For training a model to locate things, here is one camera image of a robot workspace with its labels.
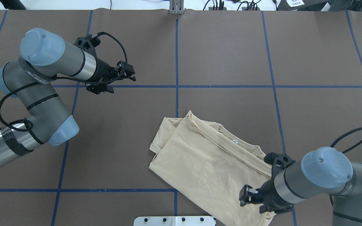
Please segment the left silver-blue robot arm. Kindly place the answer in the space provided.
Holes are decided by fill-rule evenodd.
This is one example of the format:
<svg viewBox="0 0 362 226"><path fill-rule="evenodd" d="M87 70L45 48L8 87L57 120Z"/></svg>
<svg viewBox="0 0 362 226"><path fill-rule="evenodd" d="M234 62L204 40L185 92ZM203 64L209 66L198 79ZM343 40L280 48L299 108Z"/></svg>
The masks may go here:
<svg viewBox="0 0 362 226"><path fill-rule="evenodd" d="M73 114L52 86L65 79L84 83L86 90L114 93L111 83L136 81L135 70L125 60L116 66L99 59L95 48L107 32L79 37L69 43L42 28L29 30L20 43L20 55L0 69L0 168L49 143L56 147L79 133Z"/></svg>

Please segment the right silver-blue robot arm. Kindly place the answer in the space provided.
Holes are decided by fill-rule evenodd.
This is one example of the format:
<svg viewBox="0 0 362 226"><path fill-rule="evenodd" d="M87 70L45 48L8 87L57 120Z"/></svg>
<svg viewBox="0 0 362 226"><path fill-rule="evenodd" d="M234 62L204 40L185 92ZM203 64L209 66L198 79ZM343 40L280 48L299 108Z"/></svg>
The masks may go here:
<svg viewBox="0 0 362 226"><path fill-rule="evenodd" d="M269 153L264 161L271 165L271 178L257 189L243 186L241 207L260 204L260 213L281 214L324 193L332 196L334 226L362 226L362 163L332 147L307 153L299 162L281 153Z"/></svg>

